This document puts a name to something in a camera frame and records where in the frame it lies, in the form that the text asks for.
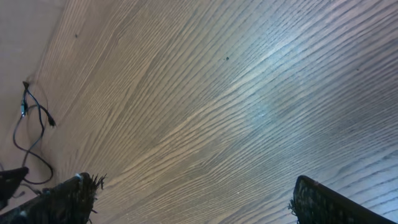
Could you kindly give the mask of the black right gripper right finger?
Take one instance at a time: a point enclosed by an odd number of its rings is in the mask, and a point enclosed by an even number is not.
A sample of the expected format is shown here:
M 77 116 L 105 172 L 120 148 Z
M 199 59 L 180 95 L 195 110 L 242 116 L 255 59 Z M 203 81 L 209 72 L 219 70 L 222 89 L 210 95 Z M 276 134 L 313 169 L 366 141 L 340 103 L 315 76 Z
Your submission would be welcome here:
M 288 208 L 299 224 L 395 224 L 306 175 L 297 177 Z

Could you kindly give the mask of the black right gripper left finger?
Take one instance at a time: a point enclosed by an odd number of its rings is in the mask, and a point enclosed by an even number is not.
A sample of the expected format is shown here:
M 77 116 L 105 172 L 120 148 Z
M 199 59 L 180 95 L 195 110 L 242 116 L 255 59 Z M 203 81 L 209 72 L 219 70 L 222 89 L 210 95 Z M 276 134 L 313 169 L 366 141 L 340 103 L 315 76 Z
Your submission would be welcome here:
M 102 189 L 105 176 L 86 172 L 40 194 L 1 215 L 1 224 L 87 224 L 95 212 L 96 192 Z

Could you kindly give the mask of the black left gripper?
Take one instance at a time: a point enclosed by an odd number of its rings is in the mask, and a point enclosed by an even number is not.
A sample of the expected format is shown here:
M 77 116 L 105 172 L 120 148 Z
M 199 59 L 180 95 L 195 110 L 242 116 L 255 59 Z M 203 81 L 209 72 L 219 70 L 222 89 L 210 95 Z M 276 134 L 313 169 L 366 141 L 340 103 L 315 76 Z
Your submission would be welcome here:
M 29 169 L 27 167 L 1 171 L 1 210 L 8 205 L 9 199 L 14 195 L 28 173 Z

